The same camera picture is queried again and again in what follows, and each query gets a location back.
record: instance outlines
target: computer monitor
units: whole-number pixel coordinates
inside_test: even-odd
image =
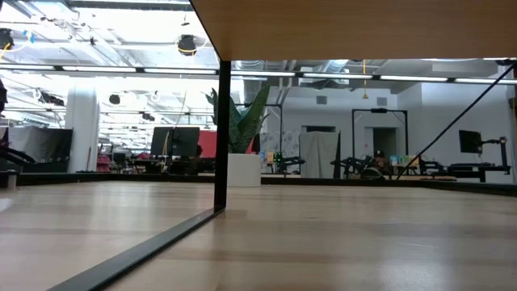
[[[462,153],[483,154],[481,134],[473,131],[460,130],[460,151]]]
[[[153,133],[151,154],[163,155],[165,153],[163,147],[167,145],[166,155],[195,157],[199,139],[200,128],[157,127]]]

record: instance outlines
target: ceiling duct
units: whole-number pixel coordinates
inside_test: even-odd
[[[302,67],[301,71],[327,74],[348,73],[348,70],[345,69],[348,61],[349,60],[329,60],[319,68]],[[310,87],[317,90],[324,88],[343,89],[347,87],[349,80],[300,78],[298,83],[300,87]]]
[[[261,71],[265,64],[265,61],[235,61],[235,69]],[[244,80],[244,103],[252,103],[261,86],[262,82]]]

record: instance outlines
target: white column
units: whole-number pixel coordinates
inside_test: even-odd
[[[65,128],[74,129],[69,173],[96,170],[99,113],[94,83],[80,79],[70,87],[66,104]]]

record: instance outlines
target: wooden table surface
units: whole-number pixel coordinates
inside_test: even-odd
[[[230,188],[229,207],[110,290],[517,290],[517,199]]]
[[[210,183],[70,183],[0,191],[0,290],[48,289],[212,203]]]

